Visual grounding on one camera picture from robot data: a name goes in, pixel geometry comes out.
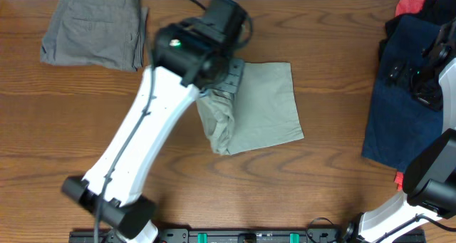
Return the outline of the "light khaki shorts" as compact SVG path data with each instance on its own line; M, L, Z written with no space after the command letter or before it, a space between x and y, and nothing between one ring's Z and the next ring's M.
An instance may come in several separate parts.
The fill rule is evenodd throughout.
M209 90L197 109L212 152L220 155L304 138L290 63L246 63L237 93Z

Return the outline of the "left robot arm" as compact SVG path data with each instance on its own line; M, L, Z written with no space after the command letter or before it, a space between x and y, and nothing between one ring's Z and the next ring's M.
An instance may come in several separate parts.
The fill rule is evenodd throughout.
M201 17L161 28L135 100L100 159L66 178L62 192L94 216L71 242L154 242L155 204L143 195L152 164L187 108L212 89L237 92L244 63L234 53L253 34L250 15L233 0L211 0Z

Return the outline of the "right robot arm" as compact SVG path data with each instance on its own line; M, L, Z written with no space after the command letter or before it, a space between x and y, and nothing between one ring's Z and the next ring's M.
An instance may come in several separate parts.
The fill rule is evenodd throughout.
M362 154L402 175L398 191L358 215L346 242L407 242L455 216L455 22L400 18L383 50Z

